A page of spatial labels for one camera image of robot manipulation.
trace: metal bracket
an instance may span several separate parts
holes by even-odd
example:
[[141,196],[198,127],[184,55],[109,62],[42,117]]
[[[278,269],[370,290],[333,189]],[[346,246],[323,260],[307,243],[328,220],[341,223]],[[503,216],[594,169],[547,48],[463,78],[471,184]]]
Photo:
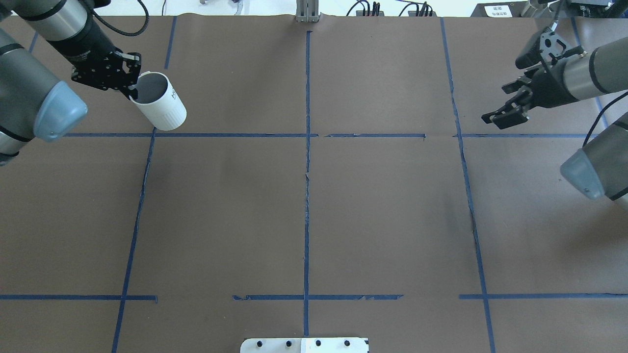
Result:
[[297,22],[318,22],[318,0],[296,0]]
[[247,339],[242,342],[240,353],[369,353],[369,339]]

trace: black cable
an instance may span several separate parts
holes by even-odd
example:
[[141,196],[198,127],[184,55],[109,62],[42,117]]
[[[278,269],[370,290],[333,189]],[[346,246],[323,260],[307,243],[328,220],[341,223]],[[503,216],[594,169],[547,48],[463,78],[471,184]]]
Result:
[[363,4],[363,3],[367,3],[367,4],[368,4],[369,2],[368,2],[368,1],[366,1],[366,0],[359,0],[359,1],[356,1],[356,2],[355,2],[355,4],[354,4],[353,6],[351,6],[351,8],[349,9],[349,11],[347,11],[347,16],[351,13],[351,10],[353,10],[353,9],[354,9],[354,7],[356,7],[358,4],[362,4],[362,11],[366,11],[366,7],[364,6],[364,4]]
[[109,28],[110,30],[119,33],[123,36],[127,36],[127,37],[135,37],[135,36],[139,36],[140,34],[144,33],[144,31],[146,30],[146,28],[148,27],[148,21],[150,20],[150,16],[148,16],[148,9],[146,8],[146,5],[144,5],[144,3],[142,3],[142,0],[138,0],[138,3],[142,6],[142,8],[144,9],[144,25],[142,26],[142,28],[139,29],[139,31],[134,32],[134,33],[128,33],[125,31],[121,31],[119,29],[117,29],[116,27],[113,27],[111,24],[109,24],[107,21],[105,21],[104,19],[102,19],[102,17],[100,17],[96,11],[94,11],[94,9],[90,8],[86,3],[85,0],[80,0],[81,3],[83,3],[86,8],[90,9],[90,12],[94,15],[94,17],[96,17],[102,24],[104,24],[107,28]]
[[424,14],[427,14],[428,12],[428,3],[425,2],[423,3],[423,6],[421,6],[421,12],[417,14],[417,16],[421,16],[423,17]]
[[401,12],[399,13],[399,16],[397,16],[397,17],[401,17],[401,15],[403,14],[403,11],[405,11],[408,8],[408,6],[410,6],[410,5],[416,5],[416,13],[419,13],[419,3],[409,3],[409,4],[406,5],[405,8],[403,8],[403,10],[401,10]]
[[617,103],[618,101],[622,100],[623,98],[626,98],[626,96],[628,96],[628,91],[624,92],[624,94],[620,95],[619,97],[613,99],[612,101],[610,101],[610,103],[608,103],[601,111],[600,114],[597,114],[597,117],[595,118],[595,121],[593,122],[593,125],[591,126],[591,129],[589,130],[587,137],[585,138],[585,142],[582,144],[582,147],[586,146],[588,143],[588,140],[591,138],[591,135],[593,134],[593,130],[595,130],[595,127],[597,126],[597,123],[600,122],[600,119],[602,118],[602,116],[604,115],[604,112],[610,108],[613,104]]
[[558,23],[558,16],[560,16],[560,9],[563,7],[563,3],[565,0],[560,0],[558,2],[558,6],[556,7],[556,13],[554,14],[554,22]]

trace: table surface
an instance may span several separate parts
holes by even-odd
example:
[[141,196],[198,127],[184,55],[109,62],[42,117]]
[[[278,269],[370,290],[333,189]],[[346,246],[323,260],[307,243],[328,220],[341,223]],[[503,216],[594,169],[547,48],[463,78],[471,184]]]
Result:
[[[141,18],[109,21],[133,27]],[[155,17],[114,43],[187,107],[122,95],[0,169],[1,352],[237,352],[368,337],[372,352],[622,352],[628,225],[562,179],[601,97],[506,99],[533,19]],[[23,21],[3,28],[68,79]],[[560,23],[591,50],[621,20]],[[604,124],[628,110],[618,104]]]

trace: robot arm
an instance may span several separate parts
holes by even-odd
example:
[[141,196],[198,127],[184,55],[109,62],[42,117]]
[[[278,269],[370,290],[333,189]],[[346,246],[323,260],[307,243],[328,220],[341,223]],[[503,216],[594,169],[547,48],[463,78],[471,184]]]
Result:
[[[502,86],[515,95],[482,116],[499,129],[528,121],[528,110],[534,107],[558,107],[628,89],[628,37],[587,53],[579,46],[570,48],[545,28],[530,39],[515,65],[528,68]],[[628,113],[579,149],[561,166],[561,173],[588,198],[606,195],[628,210]]]
[[[116,48],[90,13],[107,4],[109,0],[0,0],[0,21],[10,11],[20,15],[72,63],[72,80],[137,99],[141,55]],[[35,137],[62,137],[86,113],[85,103],[65,82],[0,29],[0,166]]]
[[72,80],[102,90],[119,90],[127,98],[137,99],[133,85],[141,70],[141,55],[124,54],[116,48],[90,13],[94,7],[108,3],[20,1],[13,11],[74,65]]

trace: blue tape line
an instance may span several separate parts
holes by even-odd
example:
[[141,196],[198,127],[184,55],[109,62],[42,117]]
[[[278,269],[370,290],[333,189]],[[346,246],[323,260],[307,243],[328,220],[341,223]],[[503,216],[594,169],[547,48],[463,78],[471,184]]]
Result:
[[402,294],[310,295],[311,300],[398,300]]
[[[309,300],[398,300],[402,298],[402,294],[332,294],[332,295],[308,295]],[[244,300],[304,300],[303,295],[247,295],[237,296],[233,295],[232,298],[236,301]]]
[[152,134],[142,133],[68,133],[67,138],[149,138]]
[[[147,133],[69,133],[69,138],[149,138]],[[258,133],[156,133],[158,138],[304,138],[307,134],[258,134]]]
[[305,35],[305,246],[303,249],[303,336],[310,335],[310,34]]
[[426,138],[425,134],[329,134],[326,138]]
[[[573,29],[573,36],[576,38],[576,44],[582,45],[582,42],[580,41],[580,34],[578,33],[578,24],[576,24],[576,19],[573,17],[571,18],[571,28]],[[595,104],[597,105],[597,110],[601,112],[602,103],[600,102],[599,97],[595,98]],[[602,114],[602,125],[605,129],[609,126],[609,121],[606,119],[606,114]]]
[[129,290],[129,280],[131,279],[131,268],[133,266],[133,256],[135,254],[135,245],[138,241],[139,232],[139,218],[142,214],[142,208],[144,206],[144,196],[146,195],[146,181],[148,180],[148,170],[151,166],[151,159],[153,157],[153,147],[155,144],[156,128],[153,128],[153,135],[151,137],[151,144],[148,147],[148,157],[146,157],[146,168],[144,169],[144,179],[142,180],[142,189],[139,193],[138,213],[135,217],[135,226],[133,228],[133,238],[131,239],[131,250],[129,251],[129,261],[126,264],[126,274],[124,275],[124,284],[122,286],[122,299],[120,301],[120,307],[118,309],[118,319],[116,323],[116,332],[114,334],[114,343],[111,349],[112,353],[117,350],[118,340],[120,339],[120,329],[122,328],[122,317],[124,316],[124,302],[127,298],[127,292]]
[[176,29],[176,16],[172,17],[172,28],[170,28],[170,41],[168,41],[168,51],[166,52],[166,63],[163,65],[163,68],[166,70],[170,65],[170,53],[172,52],[172,41],[175,39],[175,29]]
[[[121,295],[3,294],[0,300],[121,300]],[[129,295],[127,300],[157,301],[156,295]]]
[[[602,111],[602,102],[600,102],[600,97],[595,98],[595,105],[597,106],[598,111]],[[609,126],[609,121],[606,119],[606,114],[602,114],[602,126],[606,129]]]
[[303,295],[247,295],[237,296],[233,295],[234,300],[303,300]]
[[[477,226],[475,223],[475,211],[473,206],[473,197],[471,195],[471,184],[469,182],[469,175],[467,170],[467,160],[465,159],[464,144],[462,141],[462,128],[460,127],[460,116],[458,115],[458,107],[456,106],[456,100],[454,98],[452,65],[449,59],[449,48],[447,47],[447,33],[445,31],[445,19],[440,18],[440,29],[443,35],[443,48],[445,49],[445,62],[447,63],[447,75],[449,78],[449,89],[452,96],[453,114],[456,117],[456,132],[458,138],[458,147],[460,148],[460,159],[462,161],[462,172],[465,179],[465,188],[467,189],[467,202],[469,211],[471,213],[471,221],[473,222],[473,234],[475,239],[475,258],[477,260],[477,269],[480,275],[480,286],[482,287],[482,294],[486,295],[486,280],[484,278],[484,265],[482,263],[482,252],[480,251],[480,239],[477,234]],[[490,308],[488,299],[484,298],[484,316],[486,318],[486,329],[489,336],[489,345],[491,353],[495,353],[495,340],[493,338],[493,324],[490,319]]]
[[585,138],[586,134],[462,134],[463,138]]
[[458,296],[461,300],[479,300],[479,299],[628,299],[626,293],[517,293],[517,294],[461,294]]
[[31,41],[31,46],[28,48],[29,53],[33,53],[33,49],[35,49],[35,43],[37,42],[37,37],[39,37],[39,33],[35,32],[33,35],[33,40]]

